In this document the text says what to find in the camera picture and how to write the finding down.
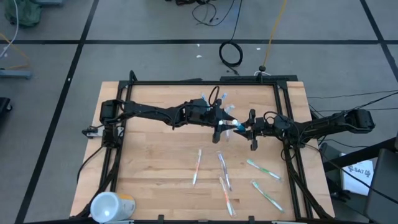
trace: sticker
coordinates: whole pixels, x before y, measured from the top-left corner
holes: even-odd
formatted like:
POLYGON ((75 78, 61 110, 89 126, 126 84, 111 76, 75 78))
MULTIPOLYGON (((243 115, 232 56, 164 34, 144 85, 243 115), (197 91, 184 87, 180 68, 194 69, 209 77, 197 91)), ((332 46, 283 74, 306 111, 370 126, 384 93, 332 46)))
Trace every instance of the sticker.
POLYGON ((134 198, 131 195, 126 195, 126 194, 118 194, 120 199, 123 200, 134 200, 134 198))

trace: black metal frame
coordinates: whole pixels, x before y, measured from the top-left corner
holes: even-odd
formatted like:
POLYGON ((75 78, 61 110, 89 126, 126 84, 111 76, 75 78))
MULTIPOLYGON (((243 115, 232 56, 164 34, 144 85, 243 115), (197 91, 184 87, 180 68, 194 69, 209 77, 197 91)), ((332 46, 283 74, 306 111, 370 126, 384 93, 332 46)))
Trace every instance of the black metal frame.
MULTIPOLYGON (((279 90, 282 90, 284 94, 284 101, 285 101, 285 106, 286 106, 286 111, 287 111, 287 116, 290 119, 293 119, 293 111, 290 103, 290 97, 289 97, 289 90, 287 88, 287 82, 294 82, 298 81, 297 76, 295 75, 284 75, 284 76, 272 76, 272 77, 263 77, 262 75, 258 75, 256 77, 221 77, 220 81, 203 81, 201 79, 193 79, 193 80, 185 80, 185 81, 137 81, 137 78, 134 74, 134 72, 130 72, 130 79, 128 81, 119 81, 118 85, 118 92, 116 94, 116 99, 121 100, 123 91, 126 89, 126 100, 131 99, 131 93, 132 93, 132 88, 134 85, 265 85, 265 86, 272 86, 274 90, 274 95, 275 95, 275 104, 277 108, 277 112, 279 114, 283 114, 282 110, 282 103, 281 103, 281 98, 279 94, 279 90)), ((123 129, 126 128, 126 121, 123 121, 120 125, 123 129)), ((104 157, 104 164, 102 168, 102 173, 101 173, 101 179, 100 179, 100 186, 104 184, 107 180, 109 181, 109 178, 111 175, 111 187, 110 191, 115 192, 116 191, 116 184, 117 184, 117 179, 118 179, 118 170, 119 170, 119 163, 121 159, 121 150, 123 148, 123 141, 124 141, 124 134, 120 135, 117 144, 115 146, 110 146, 107 147, 106 149, 106 155, 104 157), (111 153, 112 150, 116 150, 116 155, 114 159, 114 167, 116 170, 115 174, 110 174, 109 173, 109 164, 111 160, 111 153)), ((289 145, 282 141, 283 148, 285 149, 285 160, 286 160, 286 166, 288 170, 295 170, 291 156, 290 156, 290 149, 289 145)), ((298 170, 298 177, 304 184, 304 186, 307 186, 307 182, 305 180, 305 173, 304 173, 304 168, 303 168, 303 163, 302 163, 302 158, 300 154, 299 149, 294 149, 295 150, 295 157, 296 157, 296 162, 297 162, 297 170, 298 170)), ((288 172, 289 176, 289 185, 290 185, 290 193, 292 196, 292 204, 294 208, 294 215, 295 215, 295 220, 292 220, 292 222, 305 222, 305 223, 313 223, 313 224, 321 224, 321 223, 357 223, 357 222, 346 222, 346 221, 339 221, 339 220, 327 220, 327 219, 314 219, 313 214, 312 214, 312 207, 310 205, 310 202, 306 197, 303 196, 303 201, 305 204, 305 211, 307 217, 302 217, 301 216, 301 210, 300 210, 300 205, 299 205, 299 199, 297 196, 297 189, 296 189, 296 183, 292 177, 292 174, 288 172)), ((88 217, 72 217, 69 220, 52 220, 52 221, 46 221, 46 222, 35 222, 35 223, 43 223, 43 224, 52 224, 52 223, 96 223, 92 218, 88 217)), ((212 223, 212 224, 225 224, 225 223, 248 223, 248 224, 255 224, 255 223, 272 223, 272 221, 255 221, 253 216, 248 217, 248 221, 211 221, 211 220, 164 220, 164 215, 159 215, 157 220, 134 220, 134 223, 179 223, 179 224, 191 224, 191 223, 212 223)))
MULTIPOLYGON (((202 80, 137 81, 134 73, 130 72, 130 80, 129 81, 120 81, 119 82, 118 93, 116 95, 116 99, 118 99, 118 100, 121 99, 123 90, 125 87, 127 87, 126 100, 130 100, 133 85, 265 85, 265 86, 272 86, 274 89, 275 103, 276 103, 276 107, 277 107, 277 112, 279 114, 283 114, 282 103, 281 103, 280 94, 279 94, 279 89, 282 89, 283 94, 284 94, 286 110, 287 110, 287 114, 288 114, 287 116, 289 118, 293 119, 293 112, 292 112, 292 107, 290 104, 289 92, 287 89, 288 81, 297 81, 297 76, 286 75, 286 76, 263 77, 262 75, 259 75, 257 77, 221 77, 220 81, 202 81, 202 80)), ((121 126, 123 128, 126 128, 126 122, 123 121, 121 126)), ((118 156, 118 155, 121 154, 121 149, 123 147, 123 139, 124 139, 124 135, 121 136, 122 143, 120 144, 120 147, 117 147, 115 149, 116 150, 115 158, 118 159, 115 162, 117 164, 119 164, 119 162, 120 162, 120 156, 118 156)), ((108 174, 109 163, 110 163, 110 159, 111 159, 111 156, 110 156, 111 151, 112 151, 111 148, 106 149, 103 169, 102 169, 102 173, 101 173, 100 185, 104 183, 105 178, 108 174)), ((300 150, 296 149, 295 153, 296 153, 296 162, 297 162, 297 168, 298 168, 300 178, 303 181, 303 183, 307 186, 300 150)), ((290 159, 290 151, 289 150, 285 150, 285 158, 286 158, 286 166, 289 167, 290 169, 294 169, 293 163, 290 159)), ((288 175, 289 175, 290 193, 292 196, 292 203, 293 203, 293 208, 294 208, 295 219, 298 220, 299 218, 301 218, 301 214, 300 214, 299 199, 297 197, 297 189, 296 189, 295 182, 294 182, 293 178, 290 176, 289 173, 288 173, 288 175)), ((115 190, 116 190, 117 178, 118 177, 116 174, 114 176, 114 179, 111 182, 110 191, 112 191, 112 192, 115 192, 115 190)), ((309 201, 305 197, 303 197, 303 199, 304 199, 307 218, 313 218, 312 209, 311 209, 309 201)))

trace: black cable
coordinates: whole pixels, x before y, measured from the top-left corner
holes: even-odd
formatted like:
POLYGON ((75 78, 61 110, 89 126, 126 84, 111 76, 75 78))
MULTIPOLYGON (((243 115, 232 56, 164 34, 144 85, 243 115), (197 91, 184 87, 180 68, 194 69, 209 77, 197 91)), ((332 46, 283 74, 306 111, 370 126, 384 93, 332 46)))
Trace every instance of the black cable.
POLYGON ((308 99, 333 99, 333 98, 340 98, 340 97, 351 97, 351 96, 371 95, 371 94, 377 94, 377 93, 392 93, 392 92, 396 92, 396 91, 398 91, 398 90, 375 91, 375 92, 369 92, 369 93, 358 93, 358 94, 340 95, 340 96, 325 96, 325 97, 320 97, 320 96, 309 96, 309 97, 307 97, 307 98, 308 98, 308 99))
MULTIPOLYGON (((123 133, 124 133, 124 129, 119 133, 116 142, 119 141, 119 139, 120 139, 120 137, 122 136, 123 133)), ((81 170, 83 170, 83 168, 84 168, 84 166, 87 164, 87 162, 90 161, 90 159, 92 159, 95 155, 97 155, 97 153, 99 153, 100 150, 101 150, 102 148, 104 148, 103 145, 102 145, 101 147, 99 147, 99 149, 97 149, 94 153, 92 153, 92 155, 89 156, 89 157, 82 163, 82 165, 81 165, 80 168, 79 168, 79 171, 77 172, 76 183, 79 182, 79 176, 80 176, 81 170)))
POLYGON ((220 87, 219 87, 219 86, 214 86, 214 88, 212 89, 212 91, 211 91, 211 93, 210 93, 209 99, 208 99, 208 102, 209 102, 209 105, 210 105, 210 106, 214 106, 214 105, 216 104, 216 100, 217 100, 217 98, 218 98, 218 93, 219 93, 219 92, 220 92, 220 87), (214 93, 214 91, 215 91, 216 89, 217 89, 216 96, 214 97, 213 102, 210 103, 210 101, 211 101, 211 96, 213 96, 213 93, 214 93))
POLYGON ((103 124, 101 124, 101 125, 99 125, 99 126, 92 126, 92 125, 90 125, 90 128, 100 128, 100 127, 102 127, 102 126, 104 126, 103 124))
POLYGON ((397 201, 397 200, 395 200, 395 199, 389 197, 388 195, 385 195, 385 194, 381 193, 380 191, 378 191, 378 190, 372 188, 372 187, 369 186, 367 183, 363 182, 362 180, 359 180, 358 178, 356 178, 355 176, 353 176, 353 175, 350 174, 349 172, 345 171, 343 168, 341 168, 341 167, 339 167, 338 165, 336 165, 336 164, 335 164, 334 162, 332 162, 329 158, 327 158, 327 156, 325 156, 325 154, 324 154, 321 150, 318 150, 316 147, 311 146, 311 145, 309 145, 309 144, 306 144, 306 145, 312 147, 312 148, 315 149, 315 150, 317 150, 317 151, 321 154, 321 156, 324 157, 332 166, 334 166, 334 167, 336 167, 337 169, 343 171, 344 173, 348 174, 348 175, 349 175, 350 177, 352 177, 353 179, 355 179, 355 180, 357 180, 358 182, 360 182, 361 184, 365 185, 367 188, 369 188, 369 190, 372 190, 372 191, 374 191, 375 193, 379 194, 380 196, 383 196, 384 198, 390 200, 391 202, 394 202, 394 203, 398 204, 398 201, 397 201))
POLYGON ((308 104, 315 112, 317 112, 322 118, 324 118, 325 116, 322 115, 321 113, 319 113, 319 111, 317 111, 317 109, 315 109, 311 104, 308 104))
POLYGON ((186 4, 193 4, 195 2, 199 3, 197 0, 175 0, 175 4, 178 6, 183 6, 186 4))
POLYGON ((91 158, 93 158, 95 155, 97 155, 97 153, 100 152, 100 150, 101 150, 102 148, 104 148, 104 146, 99 147, 99 149, 97 149, 94 153, 92 153, 92 155, 89 156, 89 157, 84 161, 84 163, 80 166, 79 171, 77 172, 76 183, 79 182, 79 176, 80 176, 81 170, 84 168, 84 166, 87 164, 87 162, 88 162, 91 158))
MULTIPOLYGON (((276 113, 276 112, 273 112, 273 111, 267 111, 267 112, 265 112, 265 113, 262 115, 262 117, 264 118, 264 120, 267 121, 268 118, 272 118, 272 117, 267 117, 267 118, 266 118, 266 115, 269 114, 269 113, 272 113, 272 114, 274 114, 274 115, 280 117, 280 118, 283 119, 284 121, 290 122, 291 124, 293 124, 293 126, 294 126, 294 127, 296 128, 296 130, 297 130, 297 135, 300 135, 299 127, 297 127, 297 125, 294 123, 294 121, 292 121, 291 119, 286 119, 285 117, 281 116, 279 113, 276 113)), ((278 136, 275 136, 275 137, 276 137, 278 140, 283 141, 283 139, 281 139, 280 137, 278 137, 278 136)), ((281 150, 281 152, 280 152, 280 158, 281 158, 283 161, 286 161, 286 158, 283 157, 284 151, 285 151, 285 149, 283 148, 283 149, 281 150)), ((291 161, 295 156, 296 156, 296 152, 294 151, 294 154, 293 154, 293 156, 290 158, 289 161, 291 161)))
POLYGON ((226 12, 224 18, 222 18, 222 20, 220 20, 220 21, 219 21, 218 23, 216 23, 216 24, 210 24, 210 23, 206 23, 206 22, 200 21, 200 20, 195 16, 195 11, 196 11, 199 7, 201 7, 201 6, 206 6, 206 7, 207 7, 207 6, 212 6, 215 12, 214 12, 214 15, 211 17, 211 19, 209 20, 209 22, 213 22, 214 18, 215 18, 216 15, 217 15, 217 8, 216 8, 216 6, 213 5, 212 3, 206 3, 206 4, 200 4, 200 5, 198 5, 197 7, 195 7, 195 8, 192 10, 191 14, 192 14, 193 18, 194 18, 196 21, 198 21, 199 24, 203 24, 203 25, 205 25, 205 26, 211 26, 211 27, 218 26, 218 25, 220 25, 222 22, 224 22, 225 18, 228 16, 229 12, 231 11, 232 6, 234 5, 234 3, 235 3, 235 0, 232 0, 231 6, 229 7, 228 11, 226 12))
POLYGON ((323 141, 333 141, 333 142, 335 142, 335 143, 337 143, 337 144, 341 144, 342 146, 347 146, 347 147, 352 147, 352 148, 368 147, 368 146, 349 146, 349 145, 347 145, 347 144, 338 142, 338 141, 333 140, 333 139, 324 139, 323 141))
MULTIPOLYGON (((119 134, 118 134, 118 138, 116 140, 116 143, 120 140, 121 136, 124 134, 124 130, 123 129, 119 134)), ((77 177, 77 181, 79 180, 79 175, 80 175, 80 171, 83 168, 84 164, 91 159, 91 157, 93 157, 96 153, 98 153, 98 151, 102 148, 103 146, 101 146, 97 151, 95 151, 89 158, 87 158, 87 160, 83 163, 83 165, 80 167, 79 172, 78 172, 78 177, 77 177)), ((118 161, 120 160, 121 155, 116 154, 114 160, 118 161)), ((83 210, 76 215, 75 217, 88 217, 90 215, 90 205, 93 202, 94 198, 101 192, 104 192, 106 190, 106 187, 109 185, 109 183, 114 179, 115 175, 116 175, 116 168, 117 168, 117 163, 114 162, 112 165, 111 170, 108 172, 104 182, 98 187, 97 191, 95 192, 94 196, 91 198, 91 200, 86 204, 86 206, 83 208, 83 210)))
POLYGON ((267 123, 268 123, 268 118, 272 118, 273 120, 275 120, 274 117, 268 116, 268 117, 264 118, 264 120, 267 121, 267 123))
POLYGON ((353 110, 364 108, 365 106, 369 106, 369 105, 371 105, 371 104, 373 104, 373 103, 376 103, 376 102, 378 102, 378 101, 384 100, 384 99, 386 99, 387 97, 394 96, 394 95, 396 95, 396 94, 398 94, 398 92, 391 93, 390 95, 387 95, 387 96, 383 96, 382 98, 379 98, 379 99, 377 99, 377 100, 370 101, 369 103, 366 103, 366 104, 364 104, 364 105, 357 106, 357 107, 355 107, 353 110))
POLYGON ((318 143, 319 146, 324 142, 324 140, 325 140, 326 137, 327 137, 327 135, 325 135, 325 136, 322 138, 322 140, 318 143))
MULTIPOLYGON (((398 110, 398 108, 373 108, 366 109, 368 111, 398 110)), ((318 110, 318 112, 339 112, 341 110, 318 110)))
POLYGON ((234 32, 232 34, 232 37, 230 38, 230 40, 227 40, 226 42, 223 42, 220 45, 219 49, 218 49, 218 55, 220 56, 220 59, 221 59, 222 63, 225 66, 227 66, 229 69, 231 69, 234 72, 235 75, 239 75, 239 72, 236 71, 233 68, 240 66, 240 64, 243 61, 243 50, 242 50, 242 48, 238 44, 232 42, 232 40, 234 39, 234 36, 235 36, 236 27, 238 26, 239 15, 241 14, 242 2, 243 2, 243 0, 241 0, 241 3, 239 4, 238 16, 236 18, 235 28, 234 28, 234 32), (227 45, 227 44, 230 44, 230 45, 234 46, 236 48, 236 50, 238 50, 238 52, 239 52, 239 60, 237 62, 235 62, 235 63, 229 63, 223 57, 223 47, 225 45, 227 45))

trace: white cup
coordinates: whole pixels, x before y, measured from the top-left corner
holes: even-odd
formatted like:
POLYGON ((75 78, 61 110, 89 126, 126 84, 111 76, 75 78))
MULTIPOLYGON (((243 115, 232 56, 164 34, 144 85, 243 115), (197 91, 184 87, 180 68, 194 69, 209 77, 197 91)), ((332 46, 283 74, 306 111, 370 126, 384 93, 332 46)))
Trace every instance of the white cup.
POLYGON ((98 223, 125 220, 136 209, 136 201, 130 195, 102 192, 91 203, 90 213, 98 223))

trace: butcher block tabletop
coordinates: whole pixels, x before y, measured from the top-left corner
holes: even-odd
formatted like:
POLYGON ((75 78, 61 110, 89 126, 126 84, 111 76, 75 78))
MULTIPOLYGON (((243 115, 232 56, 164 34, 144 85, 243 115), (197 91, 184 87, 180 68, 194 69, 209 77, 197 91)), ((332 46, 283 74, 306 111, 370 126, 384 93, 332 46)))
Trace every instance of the butcher block tabletop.
MULTIPOLYGON (((303 83, 287 84, 294 120, 310 120, 303 83)), ((200 98, 202 93, 208 97, 212 89, 210 85, 134 85, 131 100, 168 108, 200 98)), ((100 125, 101 103, 115 99, 117 91, 118 82, 102 83, 93 126, 100 125)), ((220 85, 219 98, 223 93, 228 95, 221 107, 234 105, 231 115, 238 121, 247 120, 250 109, 256 110, 257 117, 266 111, 276 111, 271 86, 220 85)), ((284 107, 282 91, 280 97, 284 107)), ((250 151, 250 142, 235 133, 231 134, 229 141, 223 133, 217 144, 211 142, 212 134, 213 129, 209 127, 185 125, 173 131, 160 121, 144 118, 127 121, 116 192, 131 195, 136 200, 136 211, 131 219, 156 220, 158 215, 164 215, 166 220, 247 220, 248 216, 253 215, 256 220, 294 220, 286 163, 280 158, 282 143, 273 137, 257 137, 258 149, 250 151), (202 156, 197 182, 193 186, 199 149, 202 156), (231 218, 226 208, 219 181, 223 171, 218 151, 223 153, 228 168, 232 186, 229 198, 236 218, 231 218), (247 164, 248 159, 281 176, 282 182, 247 164), (251 185, 252 180, 284 209, 284 213, 279 212, 251 185)), ((309 144, 317 148, 316 140, 312 139, 309 144)), ((84 160, 100 145, 101 138, 89 139, 84 160)), ((309 191, 325 211, 334 216, 319 152, 306 147, 301 149, 301 153, 309 191)), ((96 192, 104 155, 105 149, 82 170, 71 215, 79 213, 96 192)), ((297 192, 304 217, 305 207, 298 187, 297 192)))

